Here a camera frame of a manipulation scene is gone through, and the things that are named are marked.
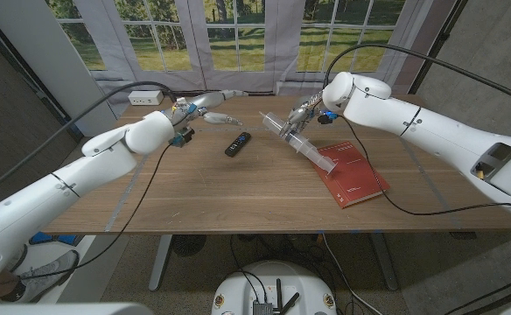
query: shoe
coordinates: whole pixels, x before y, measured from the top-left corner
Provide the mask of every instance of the shoe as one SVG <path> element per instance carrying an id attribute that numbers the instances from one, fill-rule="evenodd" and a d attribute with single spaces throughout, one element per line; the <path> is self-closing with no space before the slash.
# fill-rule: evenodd
<path id="1" fill-rule="evenodd" d="M 63 256 L 57 258 L 45 266 L 23 273 L 20 275 L 20 277 L 22 278 L 22 284 L 26 286 L 26 290 L 24 291 L 22 297 L 20 297 L 20 299 L 14 303 L 37 302 L 52 287 L 56 285 L 62 285 L 71 276 L 73 270 L 58 275 L 24 280 L 25 277 L 38 276 L 53 273 L 56 271 L 67 270 L 76 267 L 78 264 L 79 253 L 76 250 L 70 250 Z"/>
<path id="2" fill-rule="evenodd" d="M 16 270 L 22 262 L 26 258 L 26 254 L 28 254 L 28 246 L 26 244 L 21 247 L 18 252 L 9 260 L 9 263 L 7 263 L 6 266 L 4 266 L 5 269 L 7 269 L 10 272 L 13 272 Z"/>

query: window pane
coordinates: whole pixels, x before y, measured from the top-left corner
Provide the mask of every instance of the window pane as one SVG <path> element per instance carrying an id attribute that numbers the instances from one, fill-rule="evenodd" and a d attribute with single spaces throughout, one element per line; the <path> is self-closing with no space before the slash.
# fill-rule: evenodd
<path id="1" fill-rule="evenodd" d="M 207 23 L 235 22 L 233 0 L 203 0 L 205 5 L 205 20 Z"/>
<path id="2" fill-rule="evenodd" d="M 215 70 L 238 71 L 235 29 L 209 28 L 209 44 Z"/>
<path id="3" fill-rule="evenodd" d="M 174 0 L 147 0 L 153 21 L 179 22 Z"/>
<path id="4" fill-rule="evenodd" d="M 133 49 L 135 50 L 139 66 L 143 70 L 164 70 L 157 44 L 152 37 L 149 25 L 125 25 Z"/>
<path id="5" fill-rule="evenodd" d="M 265 0 L 236 0 L 238 24 L 265 23 Z"/>
<path id="6" fill-rule="evenodd" d="M 263 71 L 264 28 L 238 28 L 240 71 Z"/>
<path id="7" fill-rule="evenodd" d="M 45 0 L 55 18 L 81 18 L 73 0 Z"/>
<path id="8" fill-rule="evenodd" d="M 335 23 L 349 25 L 364 25 L 369 1 L 339 0 Z"/>
<path id="9" fill-rule="evenodd" d="M 192 70 L 192 63 L 187 53 L 184 33 L 179 26 L 157 25 L 158 42 L 162 47 L 166 69 Z"/>
<path id="10" fill-rule="evenodd" d="M 303 27 L 300 32 L 297 70 L 321 71 L 326 52 L 328 28 Z"/>
<path id="11" fill-rule="evenodd" d="M 331 23 L 334 1 L 306 0 L 302 23 Z"/>
<path id="12" fill-rule="evenodd" d="M 405 0 L 374 0 L 368 25 L 396 25 Z"/>
<path id="13" fill-rule="evenodd" d="M 327 51 L 327 62 L 325 63 L 324 71 L 327 70 L 329 65 L 333 62 L 338 54 L 351 46 L 357 45 L 361 30 L 354 29 L 333 29 L 332 40 L 329 43 L 329 50 Z M 333 66 L 333 72 L 349 71 L 351 63 L 353 62 L 354 51 L 349 52 L 341 59 L 337 60 Z"/>
<path id="14" fill-rule="evenodd" d="M 62 24 L 61 28 L 63 28 L 89 70 L 106 70 L 95 42 L 90 37 L 84 23 L 66 23 Z"/>
<path id="15" fill-rule="evenodd" d="M 368 30 L 364 33 L 362 44 L 387 44 L 392 36 L 392 31 Z M 354 64 L 355 72 L 374 72 L 378 69 L 382 56 L 386 49 L 377 47 L 365 47 L 357 52 L 357 60 Z"/>
<path id="16" fill-rule="evenodd" d="M 115 0 L 115 7 L 123 21 L 148 21 L 143 0 Z"/>

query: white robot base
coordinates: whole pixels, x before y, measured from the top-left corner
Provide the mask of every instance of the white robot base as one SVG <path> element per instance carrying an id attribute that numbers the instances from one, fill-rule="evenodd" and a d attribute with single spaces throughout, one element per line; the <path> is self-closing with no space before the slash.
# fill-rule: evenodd
<path id="1" fill-rule="evenodd" d="M 248 280 L 238 271 L 224 280 L 214 294 L 212 315 L 336 314 L 331 290 L 307 269 L 290 262 L 262 261 L 243 270 L 254 285 L 259 303 Z M 263 287 L 248 272 L 256 275 Z"/>

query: wooden table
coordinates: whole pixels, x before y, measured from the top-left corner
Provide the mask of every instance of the wooden table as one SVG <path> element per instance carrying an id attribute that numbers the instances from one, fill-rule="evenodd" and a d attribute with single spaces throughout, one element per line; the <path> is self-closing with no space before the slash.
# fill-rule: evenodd
<path id="1" fill-rule="evenodd" d="M 423 105 L 414 95 L 400 96 Z M 211 125 L 202 119 L 184 148 L 171 147 L 128 234 L 419 232 L 511 229 L 511 213 L 486 207 L 434 216 L 413 216 L 377 197 L 345 209 L 333 200 L 310 162 L 277 135 L 265 130 L 259 112 L 285 118 L 297 97 L 238 97 L 217 108 L 243 126 Z M 118 125 L 133 123 L 158 108 L 129 107 Z M 251 141 L 236 157 L 224 150 L 242 132 Z M 415 212 L 470 206 L 488 201 L 457 171 L 387 132 L 356 126 L 373 166 L 390 183 L 389 197 Z M 355 141 L 341 119 L 312 122 L 304 135 L 317 147 Z M 45 231 L 56 234 L 102 234 L 121 230 L 151 178 L 162 148 L 139 172 L 120 178 L 82 198 Z M 113 224 L 107 228 L 110 218 Z"/>

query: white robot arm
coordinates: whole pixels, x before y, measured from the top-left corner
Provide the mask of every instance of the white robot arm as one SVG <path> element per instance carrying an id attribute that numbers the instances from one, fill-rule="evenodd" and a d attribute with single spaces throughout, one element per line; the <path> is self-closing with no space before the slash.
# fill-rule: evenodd
<path id="1" fill-rule="evenodd" d="M 90 139 L 84 157 L 54 171 L 0 202 L 0 271 L 30 237 L 65 212 L 80 197 L 118 179 L 137 165 L 133 153 L 150 154 L 164 143 L 183 146 L 192 138 L 188 123 L 203 116 L 208 123 L 242 123 L 228 115 L 207 110 L 241 91 L 184 98 L 163 111 Z"/>
<path id="2" fill-rule="evenodd" d="M 490 199 L 511 203 L 511 136 L 474 129 L 397 100 L 390 97 L 391 88 L 386 83 L 356 74 L 337 74 L 316 95 L 322 98 L 328 113 L 396 134 L 456 168 Z M 297 118 L 295 112 L 296 108 L 285 126 L 307 123 L 308 116 Z"/>

